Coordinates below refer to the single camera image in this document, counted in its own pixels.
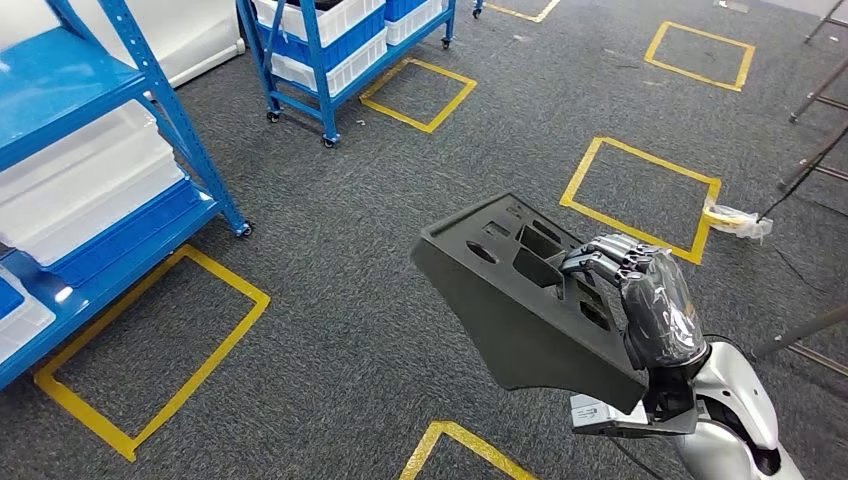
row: shelf caster wheel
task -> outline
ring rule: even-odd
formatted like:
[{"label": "shelf caster wheel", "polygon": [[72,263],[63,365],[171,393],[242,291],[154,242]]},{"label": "shelf caster wheel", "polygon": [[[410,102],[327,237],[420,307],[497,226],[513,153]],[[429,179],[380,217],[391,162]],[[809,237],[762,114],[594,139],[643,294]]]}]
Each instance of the shelf caster wheel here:
[{"label": "shelf caster wheel", "polygon": [[250,222],[244,222],[244,229],[239,234],[239,238],[247,238],[253,233],[253,225]]}]

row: plastic wrap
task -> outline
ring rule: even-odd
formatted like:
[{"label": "plastic wrap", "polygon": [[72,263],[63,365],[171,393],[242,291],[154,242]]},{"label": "plastic wrap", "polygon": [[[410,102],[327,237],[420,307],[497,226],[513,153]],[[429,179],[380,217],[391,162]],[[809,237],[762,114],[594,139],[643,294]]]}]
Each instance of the plastic wrap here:
[{"label": "plastic wrap", "polygon": [[622,280],[627,335],[642,366],[684,365],[706,351],[683,274],[670,251],[655,254],[643,275]]},{"label": "plastic wrap", "polygon": [[710,226],[722,232],[733,233],[739,238],[762,239],[771,233],[773,222],[764,218],[757,222],[756,213],[745,213],[735,208],[716,205],[710,199],[704,203],[704,218]]}]

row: plastic crate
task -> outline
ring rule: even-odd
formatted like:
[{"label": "plastic crate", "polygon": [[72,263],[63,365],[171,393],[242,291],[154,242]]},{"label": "plastic crate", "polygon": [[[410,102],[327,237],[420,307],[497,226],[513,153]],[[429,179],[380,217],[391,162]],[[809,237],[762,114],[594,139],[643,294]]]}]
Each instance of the plastic crate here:
[{"label": "plastic crate", "polygon": [[410,35],[442,13],[442,0],[427,0],[396,22],[386,21],[386,43],[400,45]]},{"label": "plastic crate", "polygon": [[72,287],[79,287],[199,201],[199,192],[186,176],[108,230],[57,262],[42,266],[41,270],[57,275]]},{"label": "plastic crate", "polygon": [[80,162],[143,130],[156,131],[156,120],[131,100],[21,162],[0,171],[0,205],[53,180]]},{"label": "plastic crate", "polygon": [[0,205],[0,241],[50,265],[184,178],[171,146],[149,133]]},{"label": "plastic crate", "polygon": [[[321,46],[330,46],[336,39],[385,3],[386,0],[344,0],[326,12],[316,10]],[[253,5],[256,7],[256,17],[259,23],[271,28],[277,2],[274,0],[253,0]],[[280,29],[298,37],[300,40],[306,39],[306,24],[303,21],[303,13],[300,11],[300,7],[289,4],[283,7]]]},{"label": "plastic crate", "polygon": [[[387,51],[386,29],[383,29],[336,68],[327,72],[330,96],[335,97],[341,93],[345,87],[365,73]],[[313,92],[318,91],[318,86],[315,83],[315,72],[309,65],[274,54],[271,56],[271,69],[274,75],[278,77],[303,85]]]},{"label": "plastic crate", "polygon": [[396,22],[427,0],[386,0],[386,20]]},{"label": "plastic crate", "polygon": [[0,363],[3,363],[53,323],[56,314],[30,295],[20,280],[3,267],[0,267],[0,283],[14,289],[22,299],[14,310],[0,315]]},{"label": "plastic crate", "polygon": [[[360,47],[374,38],[374,35],[377,35],[385,28],[385,20],[383,19],[384,9],[385,6],[380,5],[370,15],[342,34],[333,43],[321,48],[325,70],[329,71],[338,66],[353,54],[353,52],[359,50]],[[267,39],[271,29],[262,25],[258,27],[262,38]],[[294,35],[288,35],[287,38],[283,38],[283,35],[279,32],[274,35],[273,51],[278,55],[289,57],[300,63],[307,65],[312,63],[309,55],[309,44]]]}]

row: yellow tape square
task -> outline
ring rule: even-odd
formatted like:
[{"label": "yellow tape square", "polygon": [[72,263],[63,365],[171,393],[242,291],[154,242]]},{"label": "yellow tape square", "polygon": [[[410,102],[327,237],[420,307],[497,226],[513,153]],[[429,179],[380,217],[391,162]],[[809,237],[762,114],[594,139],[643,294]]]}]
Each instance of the yellow tape square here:
[{"label": "yellow tape square", "polygon": [[427,431],[424,432],[424,436],[421,437],[421,441],[418,442],[418,446],[415,447],[415,451],[412,452],[412,456],[409,457],[409,461],[406,462],[406,466],[401,472],[398,480],[415,479],[418,473],[421,472],[421,469],[424,468],[424,463],[427,461],[427,458],[430,457],[430,454],[433,453],[433,448],[436,446],[436,442],[439,441],[439,437],[441,437],[442,434],[451,437],[472,452],[480,455],[487,462],[497,467],[498,470],[504,472],[515,480],[536,480],[536,477],[519,467],[518,464],[507,458],[506,455],[497,451],[495,447],[489,445],[482,438],[474,435],[454,422],[446,421],[435,421],[430,423],[430,426],[427,427]]},{"label": "yellow tape square", "polygon": [[556,7],[557,4],[559,4],[559,1],[560,0],[551,0],[551,2],[548,3],[545,6],[545,8],[543,8],[542,11],[539,12],[539,14],[536,15],[535,17],[527,15],[525,13],[516,12],[515,10],[509,9],[509,8],[506,8],[506,7],[493,5],[489,2],[485,2],[483,5],[485,5],[486,8],[491,8],[492,10],[495,10],[495,11],[501,12],[501,13],[506,13],[507,15],[512,15],[513,17],[523,18],[524,20],[530,20],[531,22],[535,22],[535,23],[542,23],[542,20],[544,20],[545,17],[547,17],[548,14],[551,13],[551,10],[553,10],[554,7]]},{"label": "yellow tape square", "polygon": [[[683,70],[682,68],[678,68],[655,59],[654,55],[657,53],[657,48],[660,46],[660,42],[662,42],[662,39],[665,36],[665,32],[668,31],[669,27],[674,27],[678,30],[694,33],[695,35],[700,35],[702,37],[710,38],[712,40],[718,40],[719,42],[728,43],[730,45],[735,45],[737,47],[745,49],[745,52],[742,55],[742,63],[739,65],[739,70],[736,73],[736,82],[730,84],[711,80],[703,75],[699,75],[688,70]],[[696,30],[685,25],[665,21],[662,23],[662,25],[660,25],[660,28],[659,30],[657,30],[656,35],[654,35],[654,39],[651,41],[651,45],[648,46],[648,51],[645,52],[645,61],[650,63],[651,65],[656,65],[660,68],[679,73],[694,80],[698,80],[699,82],[708,83],[716,87],[726,88],[728,90],[733,90],[734,92],[741,92],[742,85],[745,85],[745,80],[748,78],[748,69],[751,68],[751,59],[754,58],[754,50],[756,50],[756,47],[754,47],[753,45],[748,45],[747,43],[737,42],[736,40],[731,40],[729,38],[714,35],[712,33],[702,32],[701,30]]]},{"label": "yellow tape square", "polygon": [[[141,433],[135,438],[121,431],[106,417],[100,414],[97,410],[83,401],[71,389],[64,384],[59,383],[53,374],[65,362],[70,360],[77,352],[90,342],[97,334],[103,331],[107,325],[112,323],[124,310],[135,302],[142,293],[150,288],[157,280],[177,264],[181,259],[189,258],[196,262],[201,267],[205,268],[211,274],[223,280],[225,283],[235,288],[245,296],[255,302],[255,305],[247,313],[238,325],[227,335],[227,338],[215,349],[214,352],[206,359],[205,362],[192,374],[186,383],[180,387],[177,393],[162,407],[162,410],[153,417],[153,419],[142,429]],[[79,337],[74,339],[65,349],[59,352],[55,357],[50,359],[47,364],[41,367],[35,373],[35,384],[44,390],[44,393],[49,395],[62,408],[73,415],[89,430],[97,434],[101,439],[109,444],[112,448],[118,451],[130,462],[135,461],[135,449],[147,440],[153,432],[165,424],[180,407],[188,400],[195,390],[206,380],[207,377],[215,370],[215,367],[221,363],[221,360],[227,356],[235,344],[244,336],[245,333],[253,326],[256,320],[268,307],[271,298],[260,291],[258,288],[247,283],[238,275],[227,270],[220,263],[212,260],[203,253],[196,250],[190,245],[183,245],[165,261],[154,268],[146,277],[138,284],[130,289],[120,300],[110,306],[103,315],[97,319],[88,329],[86,329]]]},{"label": "yellow tape square", "polygon": [[[391,80],[392,77],[397,75],[398,72],[400,72],[403,69],[403,67],[409,65],[410,63],[412,63],[414,65],[418,65],[419,67],[426,68],[427,70],[442,74],[442,75],[449,77],[449,78],[452,78],[454,80],[458,80],[458,81],[460,81],[464,84],[463,87],[462,87],[462,90],[460,90],[459,93],[457,93],[456,96],[453,97],[453,99],[450,102],[448,102],[448,104],[445,106],[445,108],[443,108],[442,111],[439,112],[435,116],[435,118],[433,118],[433,120],[430,121],[430,123],[425,124],[423,122],[419,122],[418,120],[415,120],[414,118],[411,118],[407,115],[404,115],[403,113],[392,110],[389,107],[386,107],[384,105],[380,105],[379,103],[376,103],[373,100],[371,100],[371,96],[374,95],[374,93],[376,93],[377,90],[381,89],[383,87],[383,85],[385,85],[389,80]],[[441,125],[442,122],[444,122],[445,119],[448,117],[448,115],[451,114],[451,112],[456,110],[456,107],[458,107],[459,104],[462,103],[463,100],[465,100],[465,97],[467,97],[468,94],[471,93],[471,90],[474,90],[474,87],[476,87],[476,86],[477,86],[476,81],[471,80],[470,78],[463,77],[462,75],[460,75],[458,73],[454,73],[454,72],[451,72],[449,70],[445,70],[442,67],[437,67],[436,65],[432,65],[432,64],[429,64],[427,62],[422,62],[421,60],[418,60],[418,59],[415,59],[415,58],[404,58],[403,60],[398,62],[397,65],[390,68],[388,72],[386,72],[382,77],[380,77],[380,79],[378,79],[370,87],[368,87],[368,89],[365,90],[365,93],[363,93],[362,95],[359,96],[359,100],[362,102],[363,105],[371,107],[371,108],[373,108],[374,110],[377,110],[380,113],[384,113],[384,114],[386,114],[386,115],[388,115],[392,118],[400,120],[403,123],[407,123],[409,125],[412,125],[413,127],[417,128],[421,131],[424,131],[424,132],[427,132],[427,133],[433,133],[433,130],[435,130],[439,125]]]},{"label": "yellow tape square", "polygon": [[571,177],[571,181],[568,182],[568,186],[566,187],[565,192],[562,194],[562,198],[560,198],[559,204],[564,207],[577,210],[583,215],[586,215],[590,218],[594,218],[595,220],[601,223],[605,223],[623,233],[630,235],[631,237],[638,238],[644,242],[653,245],[659,245],[661,247],[670,248],[671,252],[677,255],[678,257],[684,260],[688,260],[696,265],[700,265],[701,257],[704,253],[704,247],[707,244],[707,235],[710,231],[709,218],[704,214],[704,209],[701,209],[701,217],[698,221],[698,228],[695,230],[695,238],[692,241],[692,245],[688,249],[685,249],[672,245],[666,242],[665,240],[659,239],[635,227],[626,225],[608,215],[604,215],[603,213],[593,210],[587,207],[586,205],[578,203],[574,200],[574,195],[577,193],[577,189],[580,188],[580,184],[583,182],[583,178],[586,176],[586,172],[589,171],[589,165],[592,164],[592,160],[595,159],[595,155],[597,155],[598,150],[603,144],[619,148],[643,160],[647,160],[648,162],[651,162],[654,165],[667,168],[673,172],[687,176],[701,183],[705,183],[707,184],[707,199],[715,202],[716,198],[718,198],[718,191],[721,189],[721,180],[719,180],[718,178],[707,177],[705,175],[701,175],[700,173],[693,172],[692,170],[688,170],[679,165],[675,165],[667,160],[655,157],[648,152],[643,152],[642,150],[631,147],[630,145],[626,145],[613,138],[595,137],[592,140],[591,145],[589,145],[589,149],[586,150],[586,153],[583,155],[583,159],[580,160],[580,164],[577,165],[577,171],[574,172],[574,176]]}]

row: metal tripod leg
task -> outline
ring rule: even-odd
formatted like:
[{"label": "metal tripod leg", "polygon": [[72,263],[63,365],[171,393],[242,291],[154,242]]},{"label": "metal tripod leg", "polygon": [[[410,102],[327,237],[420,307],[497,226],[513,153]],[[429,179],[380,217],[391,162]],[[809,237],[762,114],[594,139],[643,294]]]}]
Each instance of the metal tripod leg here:
[{"label": "metal tripod leg", "polygon": [[759,360],[769,353],[782,348],[787,348],[808,360],[812,360],[813,362],[827,367],[840,375],[848,377],[848,367],[797,343],[798,341],[803,340],[820,330],[846,320],[848,320],[848,305],[843,305],[836,310],[815,318],[813,321],[805,325],[794,328],[782,335],[775,336],[773,341],[755,348],[751,353],[755,360]]},{"label": "metal tripod leg", "polygon": [[848,122],[845,122],[845,124],[842,125],[842,128],[836,132],[836,135],[830,138],[828,142],[824,144],[818,152],[816,152],[815,155],[813,155],[809,159],[805,158],[801,160],[801,164],[798,166],[798,168],[796,168],[791,175],[784,178],[781,181],[781,185],[786,189],[791,188],[795,184],[795,182],[799,181],[799,179],[802,178],[804,173],[810,169],[816,170],[817,172],[821,172],[826,175],[830,175],[832,177],[836,177],[840,180],[848,181],[848,174],[846,174],[845,172],[842,172],[835,168],[824,167],[820,165],[824,158],[827,156],[827,154],[830,152],[830,150],[833,148],[833,146],[839,143],[845,137],[845,135],[848,135]]},{"label": "metal tripod leg", "polygon": [[801,108],[789,114],[789,121],[792,123],[798,121],[798,117],[800,117],[810,107],[810,105],[812,105],[813,102],[816,101],[822,102],[832,107],[840,108],[842,110],[848,110],[848,105],[840,102],[839,100],[834,100],[830,97],[822,95],[822,92],[824,92],[825,89],[827,89],[827,87],[829,87],[831,83],[833,83],[837,78],[839,78],[839,76],[842,75],[842,72],[844,72],[846,69],[848,69],[848,57],[846,57],[845,60],[843,60],[842,63],[840,63],[839,66],[836,67],[836,70],[834,70],[827,77],[824,83],[819,85],[819,87],[816,88],[814,91],[807,94],[807,99],[804,100],[804,103],[801,105]]},{"label": "metal tripod leg", "polygon": [[804,39],[804,43],[810,43],[810,39],[812,39],[813,37],[816,36],[817,33],[819,33],[819,30],[821,30],[821,27],[823,27],[825,23],[832,23],[834,25],[839,25],[841,27],[848,27],[848,23],[840,22],[839,20],[835,20],[833,18],[833,14],[836,13],[836,10],[838,10],[839,7],[841,7],[844,2],[845,2],[845,0],[839,0],[838,2],[836,2],[836,5],[834,5],[833,8],[831,8],[830,11],[827,12],[827,15],[822,17],[821,22],[819,22],[819,24],[816,25],[816,28],[814,28],[813,31],[810,32],[809,35],[807,35],[807,38]]}]

